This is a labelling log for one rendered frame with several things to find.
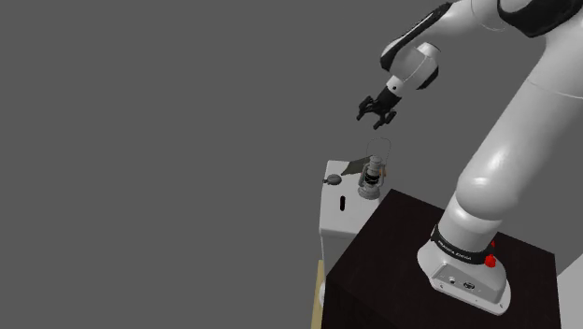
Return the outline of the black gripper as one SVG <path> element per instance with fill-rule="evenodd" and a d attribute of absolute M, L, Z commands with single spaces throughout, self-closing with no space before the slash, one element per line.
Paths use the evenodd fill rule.
<path fill-rule="evenodd" d="M 374 113 L 379 115 L 379 119 L 373 125 L 374 130 L 388 125 L 396 116 L 397 111 L 394 108 L 400 101 L 401 97 L 394 93 L 394 88 L 385 86 L 376 99 L 367 95 L 362 100 L 358 105 L 359 113 L 356 120 L 361 120 L 367 113 Z"/>

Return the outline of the dark green flat cloth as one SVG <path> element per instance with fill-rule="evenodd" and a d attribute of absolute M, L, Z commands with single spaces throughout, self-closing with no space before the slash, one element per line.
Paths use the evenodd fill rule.
<path fill-rule="evenodd" d="M 370 157 L 366 156 L 361 159 L 350 161 L 347 167 L 341 173 L 341 176 L 361 174 L 365 165 L 370 163 Z"/>

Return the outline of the grey metal lantern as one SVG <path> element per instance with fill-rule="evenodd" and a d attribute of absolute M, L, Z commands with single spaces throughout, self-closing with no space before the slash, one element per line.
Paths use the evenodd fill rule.
<path fill-rule="evenodd" d="M 377 200 L 384 185 L 391 141 L 386 137 L 371 139 L 366 146 L 366 160 L 358 181 L 358 195 L 366 200 Z"/>

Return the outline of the dark robot stand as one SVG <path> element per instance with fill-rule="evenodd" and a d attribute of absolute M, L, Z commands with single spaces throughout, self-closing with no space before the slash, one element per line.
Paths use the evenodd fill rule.
<path fill-rule="evenodd" d="M 504 314 L 436 291 L 417 253 L 442 214 L 389 191 L 326 277 L 321 329 L 562 329 L 554 254 L 503 233 L 494 242 L 511 289 Z"/>

